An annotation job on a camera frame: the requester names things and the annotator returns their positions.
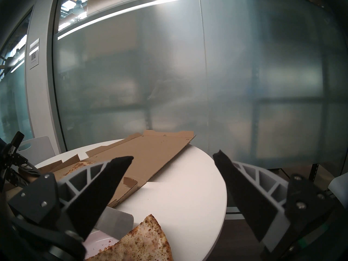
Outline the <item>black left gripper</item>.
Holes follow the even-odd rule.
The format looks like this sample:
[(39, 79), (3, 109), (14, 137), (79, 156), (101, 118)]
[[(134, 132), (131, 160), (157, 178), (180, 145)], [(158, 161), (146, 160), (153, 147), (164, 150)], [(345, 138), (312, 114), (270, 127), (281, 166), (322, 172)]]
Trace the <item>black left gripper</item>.
[(0, 192), (4, 191), (5, 181), (15, 187), (26, 187), (30, 182), (20, 173), (13, 170), (12, 165), (18, 167), (26, 173), (40, 173), (40, 171), (32, 164), (35, 160), (34, 145), (30, 145), (24, 150), (19, 150), (22, 146), (24, 134), (17, 132), (10, 143), (0, 140)]

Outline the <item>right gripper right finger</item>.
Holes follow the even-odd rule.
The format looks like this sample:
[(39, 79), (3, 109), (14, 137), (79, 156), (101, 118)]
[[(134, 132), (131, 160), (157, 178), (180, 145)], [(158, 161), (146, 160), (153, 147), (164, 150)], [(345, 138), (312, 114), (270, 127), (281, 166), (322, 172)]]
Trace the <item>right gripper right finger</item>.
[(232, 161), (221, 150), (213, 160), (237, 208), (267, 250), (290, 250), (334, 210), (333, 198), (301, 174), (286, 181), (267, 169)]

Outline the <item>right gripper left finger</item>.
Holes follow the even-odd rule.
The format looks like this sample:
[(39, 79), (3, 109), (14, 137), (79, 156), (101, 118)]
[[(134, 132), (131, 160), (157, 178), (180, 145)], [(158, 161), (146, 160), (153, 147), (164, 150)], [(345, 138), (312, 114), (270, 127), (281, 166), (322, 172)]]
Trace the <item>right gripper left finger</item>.
[(56, 181), (52, 173), (38, 177), (14, 195), (8, 205), (16, 228), (42, 237), (85, 240), (133, 161), (133, 156), (84, 166)]

